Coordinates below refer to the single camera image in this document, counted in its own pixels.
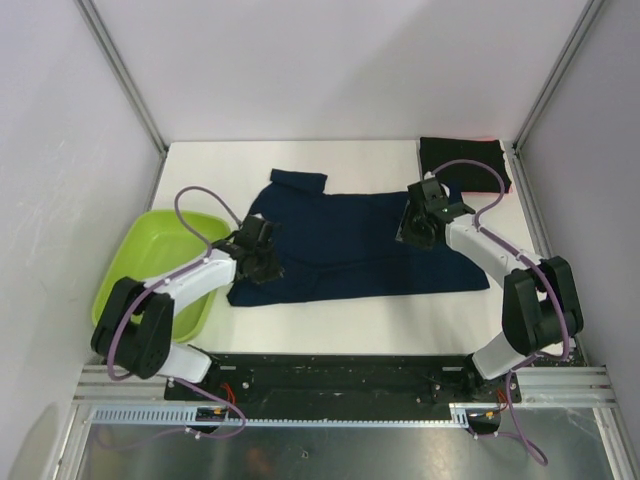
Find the navy blue t shirt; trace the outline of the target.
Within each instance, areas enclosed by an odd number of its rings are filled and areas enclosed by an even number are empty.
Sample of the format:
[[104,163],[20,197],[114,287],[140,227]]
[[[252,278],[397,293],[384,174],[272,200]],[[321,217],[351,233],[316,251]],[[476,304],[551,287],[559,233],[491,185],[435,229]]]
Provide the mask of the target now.
[[396,233],[406,192],[328,194],[327,176],[274,169],[250,210],[278,224],[274,234],[282,277],[236,283],[234,307],[488,289],[486,274],[439,244],[400,243]]

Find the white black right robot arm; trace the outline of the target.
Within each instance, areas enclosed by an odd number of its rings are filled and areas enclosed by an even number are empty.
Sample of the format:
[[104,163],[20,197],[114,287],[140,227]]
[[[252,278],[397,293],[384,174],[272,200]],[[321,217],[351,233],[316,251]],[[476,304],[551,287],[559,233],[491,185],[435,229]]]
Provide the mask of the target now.
[[480,223],[480,213],[450,201],[432,177],[408,186],[396,239],[422,249],[445,245],[470,259],[502,288],[501,332],[468,357],[463,393],[484,401],[497,378],[539,358],[565,361],[584,320],[569,263],[515,246]]

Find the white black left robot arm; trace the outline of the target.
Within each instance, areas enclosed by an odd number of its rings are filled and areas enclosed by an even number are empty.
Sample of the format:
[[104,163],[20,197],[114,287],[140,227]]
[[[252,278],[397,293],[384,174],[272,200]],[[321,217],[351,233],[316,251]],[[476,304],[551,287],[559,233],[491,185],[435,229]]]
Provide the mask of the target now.
[[283,276],[274,234],[280,225],[248,215],[228,236],[204,242],[198,256],[144,281],[123,277],[112,287],[91,339],[92,350],[106,359],[111,380],[154,376],[186,381],[197,398],[214,397],[220,374],[204,351],[173,340],[175,317],[226,285],[248,280],[262,284]]

